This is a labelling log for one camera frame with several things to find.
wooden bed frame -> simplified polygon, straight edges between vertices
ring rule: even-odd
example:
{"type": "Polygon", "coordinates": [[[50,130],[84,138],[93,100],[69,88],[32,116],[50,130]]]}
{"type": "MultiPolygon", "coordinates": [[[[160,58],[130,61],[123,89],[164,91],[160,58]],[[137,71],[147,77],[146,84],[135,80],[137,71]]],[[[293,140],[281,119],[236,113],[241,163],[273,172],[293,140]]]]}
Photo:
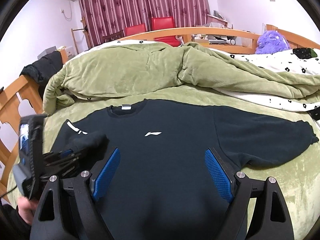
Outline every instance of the wooden bed frame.
{"type": "MultiPolygon", "coordinates": [[[[65,49],[59,50],[63,64],[67,62],[68,56],[65,49]]],[[[20,76],[11,83],[2,93],[0,93],[0,121],[1,123],[9,123],[14,131],[19,134],[20,114],[18,107],[20,104],[19,98],[16,95],[20,94],[22,100],[27,99],[35,112],[41,114],[42,100],[38,92],[39,85],[28,76],[20,76]]],[[[0,195],[7,192],[7,184],[9,173],[18,156],[18,142],[15,144],[12,152],[10,152],[0,140],[0,161],[5,165],[2,178],[0,179],[0,195]]]]}
{"type": "MultiPolygon", "coordinates": [[[[320,49],[320,45],[308,40],[297,34],[284,31],[274,27],[273,25],[267,25],[267,30],[277,30],[282,34],[287,41],[289,42],[292,49],[294,48],[316,48],[320,49]]],[[[254,54],[257,48],[257,41],[260,35],[255,33],[249,33],[245,31],[238,31],[232,29],[223,29],[223,28],[210,28],[210,27],[189,27],[189,28],[174,28],[174,29],[165,29],[159,31],[152,31],[147,33],[139,33],[132,36],[127,36],[119,39],[121,40],[146,40],[153,41],[154,38],[180,35],[184,43],[191,41],[192,34],[215,34],[215,35],[226,35],[226,36],[236,36],[241,38],[248,38],[252,40],[251,48],[239,46],[239,45],[213,45],[213,44],[201,44],[204,47],[222,50],[228,53],[234,54],[254,54]]]]}
{"type": "MultiPolygon", "coordinates": [[[[279,33],[284,35],[289,41],[292,48],[317,48],[320,49],[320,45],[310,41],[302,36],[290,33],[284,30],[280,30],[272,25],[267,25],[268,30],[277,30],[279,33]]],[[[119,40],[147,40],[153,41],[154,38],[181,35],[184,42],[191,41],[192,34],[216,34],[216,35],[227,35],[227,36],[237,36],[243,38],[252,39],[252,47],[246,48],[236,45],[206,45],[209,48],[219,49],[229,53],[235,54],[254,54],[256,49],[257,40],[259,38],[258,34],[249,33],[238,30],[222,29],[222,28],[208,28],[208,27],[188,27],[188,28],[174,28],[165,29],[159,31],[152,31],[147,33],[140,33],[128,37],[121,38],[119,40]]],[[[64,49],[60,50],[62,61],[65,63],[68,60],[67,54],[64,49]]],[[[31,106],[34,108],[37,114],[42,113],[42,100],[38,93],[38,85],[27,76],[20,76],[11,85],[9,85],[0,94],[0,121],[1,123],[9,123],[15,132],[18,133],[20,115],[18,112],[18,106],[20,101],[17,97],[17,93],[20,94],[22,99],[29,100],[31,106]]],[[[7,184],[9,173],[14,165],[14,162],[18,156],[18,143],[16,143],[12,152],[10,152],[3,142],[0,140],[0,161],[5,165],[4,173],[0,180],[0,195],[7,191],[7,184]]]]}

purple stuffed toy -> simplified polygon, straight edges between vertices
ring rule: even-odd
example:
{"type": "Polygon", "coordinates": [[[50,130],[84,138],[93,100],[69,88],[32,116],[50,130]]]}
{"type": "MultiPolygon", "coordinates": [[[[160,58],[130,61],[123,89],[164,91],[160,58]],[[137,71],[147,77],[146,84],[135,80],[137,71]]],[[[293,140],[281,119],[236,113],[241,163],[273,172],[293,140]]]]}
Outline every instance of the purple stuffed toy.
{"type": "Polygon", "coordinates": [[[257,45],[255,54],[273,54],[290,49],[285,37],[277,31],[265,31],[258,39],[257,45]]]}

green blanket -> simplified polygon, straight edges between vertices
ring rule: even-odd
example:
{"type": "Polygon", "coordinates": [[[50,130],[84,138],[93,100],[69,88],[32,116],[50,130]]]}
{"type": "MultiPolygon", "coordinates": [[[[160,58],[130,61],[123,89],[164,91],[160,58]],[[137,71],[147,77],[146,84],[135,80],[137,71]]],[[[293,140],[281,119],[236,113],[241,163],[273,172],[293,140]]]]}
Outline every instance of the green blanket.
{"type": "MultiPolygon", "coordinates": [[[[76,103],[57,111],[47,118],[44,129],[44,152],[48,152],[66,119],[72,122],[83,119],[95,110],[107,106],[119,106],[121,104],[133,104],[150,99],[170,99],[178,102],[196,105],[226,105],[244,111],[257,114],[267,114],[291,121],[303,120],[309,122],[317,137],[320,138],[320,130],[316,127],[311,117],[307,113],[294,113],[265,106],[256,105],[237,98],[222,95],[210,88],[195,87],[192,85],[182,85],[171,87],[145,95],[134,95],[124,98],[110,98],[107,100],[85,101],[76,99],[76,103]]],[[[314,143],[299,157],[276,168],[272,169],[252,169],[244,168],[243,171],[253,179],[265,180],[268,176],[277,179],[291,215],[294,234],[296,240],[302,240],[310,231],[315,221],[320,215],[320,143],[314,143]]],[[[10,174],[8,188],[13,188],[15,181],[10,174]]],[[[15,190],[9,194],[9,200],[16,206],[19,191],[15,190]]],[[[248,207],[248,220],[251,220],[254,201],[248,207]]]]}
{"type": "Polygon", "coordinates": [[[146,94],[184,83],[289,99],[307,97],[313,102],[320,75],[275,73],[194,42],[178,48],[161,42],[111,46],[67,62],[46,87],[44,111],[53,114],[74,103],[62,89],[95,100],[146,94]]]}

black jacket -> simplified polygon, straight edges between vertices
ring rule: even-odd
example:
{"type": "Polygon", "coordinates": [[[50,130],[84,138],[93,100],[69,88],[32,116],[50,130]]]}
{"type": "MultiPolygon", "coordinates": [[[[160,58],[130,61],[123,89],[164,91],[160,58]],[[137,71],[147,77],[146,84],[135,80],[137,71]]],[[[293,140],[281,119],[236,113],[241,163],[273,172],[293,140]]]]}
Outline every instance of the black jacket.
{"type": "Polygon", "coordinates": [[[19,215],[18,207],[0,204],[0,239],[29,240],[31,226],[19,215]]]}
{"type": "Polygon", "coordinates": [[[36,62],[25,66],[20,75],[27,75],[36,81],[40,85],[39,95],[43,99],[44,88],[47,85],[49,79],[62,69],[62,57],[59,51],[54,51],[43,56],[36,62]]]}

cardboard box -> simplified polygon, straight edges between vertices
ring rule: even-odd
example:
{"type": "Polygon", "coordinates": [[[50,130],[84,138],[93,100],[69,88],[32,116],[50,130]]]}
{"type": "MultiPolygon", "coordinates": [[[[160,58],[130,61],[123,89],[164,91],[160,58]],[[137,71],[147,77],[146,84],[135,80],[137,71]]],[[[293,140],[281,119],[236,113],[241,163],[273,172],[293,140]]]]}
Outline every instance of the cardboard box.
{"type": "Polygon", "coordinates": [[[199,44],[209,44],[209,40],[206,39],[192,39],[193,42],[197,42],[199,44]]]}

